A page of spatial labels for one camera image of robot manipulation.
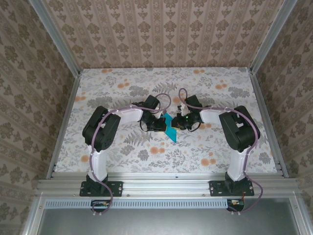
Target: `floral tablecloth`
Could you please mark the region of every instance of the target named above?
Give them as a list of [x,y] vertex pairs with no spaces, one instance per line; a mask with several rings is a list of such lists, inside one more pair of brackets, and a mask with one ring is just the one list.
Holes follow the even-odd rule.
[[[80,75],[57,172],[89,170],[89,153],[82,130],[97,106],[108,109],[144,101],[148,95],[167,93],[172,98],[168,114],[174,117],[180,105],[178,90],[196,94],[203,105],[234,108],[245,105],[261,131],[249,158],[248,172],[276,172],[246,68],[141,68],[88,69]],[[160,96],[161,105],[168,98]],[[108,172],[213,173],[229,166],[230,147],[221,126],[202,124],[195,132],[177,131],[177,142],[164,133],[143,132],[139,123],[119,126],[107,150]]]

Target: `blue object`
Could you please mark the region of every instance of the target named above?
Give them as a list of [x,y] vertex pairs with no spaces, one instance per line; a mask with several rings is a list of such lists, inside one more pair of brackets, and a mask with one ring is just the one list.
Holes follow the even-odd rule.
[[173,118],[169,114],[164,114],[161,118],[165,118],[165,123],[167,125],[165,134],[176,143],[176,129],[172,128],[171,122]]

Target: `metal bar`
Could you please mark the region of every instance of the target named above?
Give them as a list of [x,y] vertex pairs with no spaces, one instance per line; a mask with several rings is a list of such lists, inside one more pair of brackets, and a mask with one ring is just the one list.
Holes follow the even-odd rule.
[[[45,195],[46,198],[82,198],[79,196],[81,182],[85,180],[85,174],[80,174],[74,178],[51,178],[51,180],[41,180],[38,184],[38,194]],[[131,177],[132,174],[115,173],[110,175],[110,179],[123,181],[123,198],[207,198],[210,196],[209,181],[222,180],[223,174],[215,174],[205,176],[205,174],[182,174],[183,177],[174,175],[166,176],[167,174],[158,174],[154,177],[146,179],[145,176],[137,174],[136,177]],[[251,177],[260,183],[264,189],[265,198],[291,197],[294,193],[300,193],[296,179],[283,177],[270,178],[266,177]],[[258,197],[260,189],[257,185],[254,186],[255,196]],[[103,199],[103,197],[95,197],[93,199]]]
[[[92,199],[47,199],[45,209],[91,209]],[[227,208],[226,199],[123,199],[113,201],[111,209],[213,209]]]
[[284,177],[288,178],[289,174],[288,174],[282,153],[280,151],[272,123],[271,123],[269,115],[268,115],[268,110],[266,108],[266,104],[264,102],[256,74],[253,73],[250,76],[250,78],[251,78],[252,86],[254,89],[255,97],[256,97],[256,100],[257,100],[258,105],[259,105],[259,110],[260,110],[261,117],[263,120],[264,128],[265,128],[265,131],[266,131],[267,136],[268,136],[268,142],[269,142],[270,149],[273,153],[273,156],[277,157],[277,159],[280,163],[280,167],[281,167],[281,170],[283,172]]
[[267,56],[271,46],[275,42],[280,30],[284,26],[288,16],[290,15],[293,7],[295,6],[297,0],[287,0],[284,1],[281,8],[279,9],[272,25],[270,26],[267,35],[265,36],[262,45],[258,53],[256,54],[252,64],[251,71],[256,73],[260,68],[262,62]]
[[[76,180],[83,181],[86,178],[86,172],[53,172],[52,178],[58,180]],[[249,173],[251,178],[273,179],[282,178],[281,173]],[[109,172],[109,180],[172,180],[172,179],[225,179],[225,173],[117,173]]]
[[30,234],[30,230],[32,229],[32,225],[34,223],[35,214],[37,212],[38,204],[39,204],[39,199],[34,199],[31,205],[31,208],[29,210],[29,214],[28,214],[22,235]]
[[72,112],[72,107],[73,107],[73,104],[74,104],[74,101],[75,101],[75,97],[76,97],[76,93],[77,93],[77,90],[78,90],[78,87],[79,87],[79,82],[80,82],[80,77],[75,79],[75,81],[74,81],[74,84],[73,84],[73,87],[72,87],[72,91],[71,91],[69,99],[68,99],[67,108],[66,108],[65,113],[64,113],[62,125],[61,125],[61,128],[60,128],[60,132],[59,132],[57,141],[55,143],[55,147],[54,147],[54,151],[53,151],[53,154],[52,154],[52,158],[51,158],[51,162],[50,162],[50,166],[49,166],[49,169],[48,169],[48,173],[47,173],[46,179],[50,179],[51,178],[51,175],[52,175],[53,169],[55,167],[55,164],[58,161],[59,154],[60,154],[61,147],[62,147],[62,142],[63,142],[63,139],[64,139],[64,135],[65,135],[65,132],[67,130],[68,120],[69,120],[70,114]]
[[62,34],[58,31],[57,27],[53,23],[52,18],[49,15],[49,12],[45,8],[45,5],[42,0],[30,0],[33,8],[35,9],[37,15],[39,16],[40,20],[45,26],[45,29],[49,33],[50,37],[52,38],[55,46],[57,47],[58,51],[62,55],[64,61],[66,62],[69,70],[72,72],[74,78],[78,78],[80,67],[76,64],[69,48],[66,46]]
[[301,235],[313,235],[313,226],[302,198],[290,198],[290,204]]
[[28,219],[26,226],[23,231],[23,235],[37,235],[40,222],[44,213],[45,198],[40,197],[34,199],[30,213],[28,214]]

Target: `wire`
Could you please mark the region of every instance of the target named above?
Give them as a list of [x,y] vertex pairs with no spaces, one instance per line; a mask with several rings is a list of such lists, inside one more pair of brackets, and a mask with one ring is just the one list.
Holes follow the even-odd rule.
[[243,191],[243,197],[241,198],[241,200],[243,200],[243,202],[245,202],[245,192]]
[[107,203],[107,202],[94,202],[94,204],[92,205],[92,207],[91,207],[91,210],[93,211],[93,215],[96,215],[96,211],[94,210],[94,207],[95,207],[95,205],[98,205],[98,204],[105,204],[105,203]]
[[139,122],[139,126],[140,126],[140,129],[142,130],[142,131],[144,131],[144,132],[148,132],[148,128],[147,128],[147,130],[145,131],[144,129],[142,129],[142,124],[141,124],[141,121]]
[[246,156],[245,156],[245,162],[244,162],[244,169],[243,169],[243,172],[244,172],[244,175],[247,177],[248,180],[250,180],[251,182],[255,183],[261,190],[260,192],[260,195],[258,197],[258,199],[247,209],[241,211],[240,213],[243,213],[243,212],[247,212],[249,210],[251,210],[260,200],[261,200],[261,197],[263,195],[263,188],[262,186],[252,180],[246,173],[246,167],[247,167],[247,163],[248,163],[248,157],[249,157],[249,153],[251,152],[251,150],[257,145],[257,142],[258,142],[258,132],[257,132],[257,129],[255,127],[255,125],[252,123],[252,121],[244,114],[238,112],[237,110],[234,110],[234,109],[230,109],[230,108],[218,108],[218,107],[197,107],[197,106],[192,106],[190,104],[187,104],[183,99],[182,97],[180,96],[180,92],[181,91],[185,91],[186,93],[186,97],[187,97],[187,90],[185,88],[180,88],[179,92],[178,92],[178,96],[179,96],[179,99],[181,100],[181,102],[183,104],[185,104],[186,106],[190,107],[190,108],[194,108],[194,109],[201,109],[201,110],[218,110],[218,111],[228,111],[228,112],[234,112],[236,114],[238,114],[239,116],[243,117],[249,124],[250,126],[252,127],[253,131],[254,131],[254,135],[255,135],[255,139],[254,139],[254,143],[253,145],[251,145],[251,147],[247,150],[246,152]]
[[[158,112],[160,112],[160,111],[167,110],[167,109],[171,106],[171,104],[172,104],[171,97],[170,97],[168,94],[166,94],[166,93],[160,93],[160,94],[158,94],[158,95],[156,96],[156,98],[157,98],[158,96],[160,96],[160,95],[165,95],[165,96],[167,96],[167,97],[169,98],[169,100],[170,100],[170,101],[169,101],[169,104],[168,104],[165,108],[163,108],[163,109],[158,109],[158,110],[156,110],[156,109],[149,109],[149,108],[145,108],[145,107],[138,107],[138,106],[135,106],[135,105],[129,105],[129,106],[126,106],[126,107],[122,107],[122,108],[119,108],[119,109],[114,109],[114,110],[108,111],[107,114],[105,114],[105,115],[103,116],[103,118],[101,119],[101,121],[98,123],[98,126],[97,126],[97,128],[96,128],[96,130],[95,130],[95,132],[94,132],[94,134],[93,134],[92,141],[91,141],[91,154],[90,154],[90,158],[89,158],[89,164],[90,164],[90,171],[91,171],[91,174],[92,174],[92,176],[94,177],[94,179],[95,179],[99,184],[103,185],[103,186],[109,191],[109,193],[110,193],[110,202],[109,202],[109,204],[108,204],[108,207],[105,208],[105,209],[102,211],[102,213],[107,212],[108,209],[110,208],[110,206],[112,205],[112,202],[113,202],[113,193],[112,193],[112,190],[111,190],[105,183],[103,183],[102,181],[100,181],[100,180],[96,177],[96,175],[94,174],[93,165],[92,165],[92,157],[93,157],[93,154],[94,154],[94,152],[95,152],[94,141],[95,141],[95,139],[96,139],[97,133],[98,133],[98,131],[99,131],[101,125],[103,124],[104,120],[105,120],[111,113],[115,113],[115,112],[117,112],[117,111],[128,110],[128,109],[141,109],[141,110],[158,111]],[[100,212],[96,212],[96,211],[94,210],[94,206],[92,207],[92,212],[93,212],[94,214],[100,214]]]
[[196,127],[196,129],[193,129],[193,130],[191,130],[189,132],[194,132],[194,131],[198,130],[200,126],[201,126],[201,123],[199,122],[199,125]]
[[158,104],[158,110],[160,109],[160,107],[161,107],[161,102]]

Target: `wall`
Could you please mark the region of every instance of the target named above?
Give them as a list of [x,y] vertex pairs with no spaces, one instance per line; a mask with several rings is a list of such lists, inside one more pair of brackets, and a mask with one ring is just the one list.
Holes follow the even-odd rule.
[[249,67],[282,0],[44,0],[80,68]]
[[257,72],[291,177],[313,218],[313,1],[299,0]]
[[0,234],[18,234],[45,178],[73,77],[27,0],[0,1]]

